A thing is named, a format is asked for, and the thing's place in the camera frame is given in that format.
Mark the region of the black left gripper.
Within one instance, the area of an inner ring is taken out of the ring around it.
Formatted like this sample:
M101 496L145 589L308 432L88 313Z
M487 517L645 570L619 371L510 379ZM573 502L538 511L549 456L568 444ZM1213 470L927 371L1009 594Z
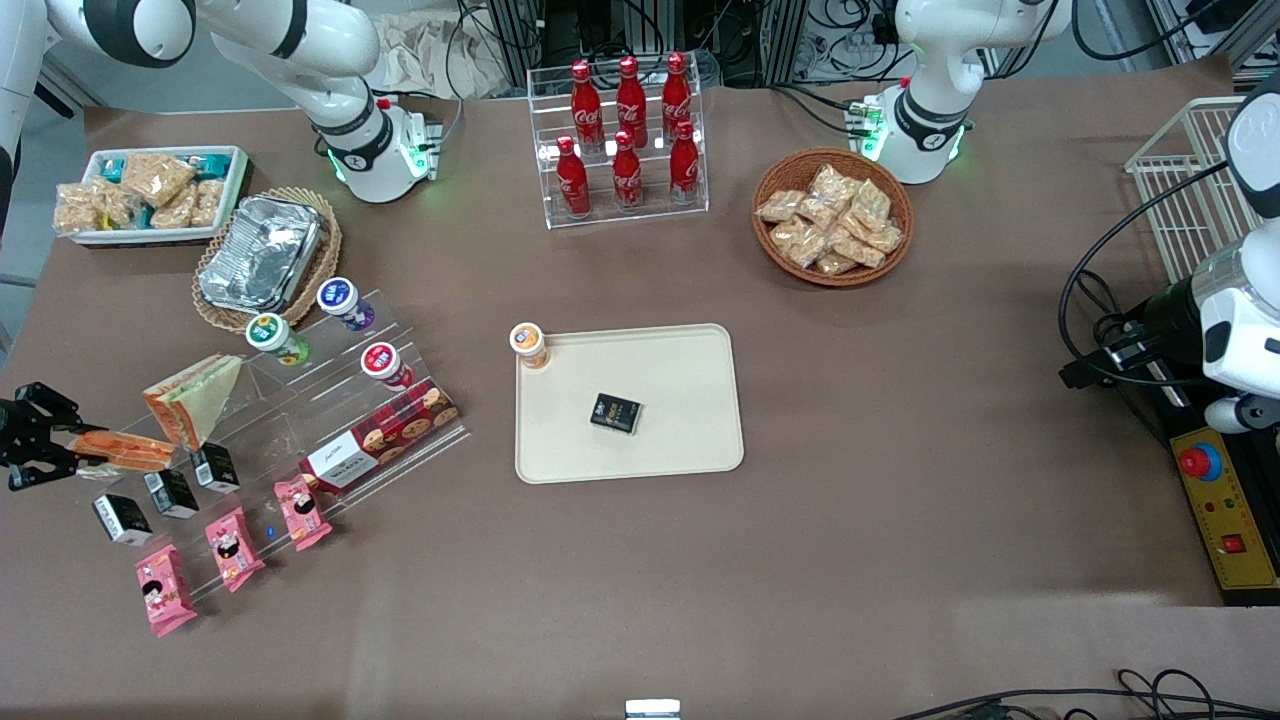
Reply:
M1115 380L1203 380L1199 318L1190 281L1170 284L1102 320L1101 361L1068 363L1060 380L1069 389L1114 387Z

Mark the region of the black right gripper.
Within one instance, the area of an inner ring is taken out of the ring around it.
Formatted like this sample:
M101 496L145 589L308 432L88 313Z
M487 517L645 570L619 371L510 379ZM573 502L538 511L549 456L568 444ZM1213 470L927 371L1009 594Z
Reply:
M1 401L1 461L10 471L10 491L73 477L81 457L28 459L23 441L29 424L51 430L74 432L83 425L78 404L45 383L28 383L15 391L15 400Z

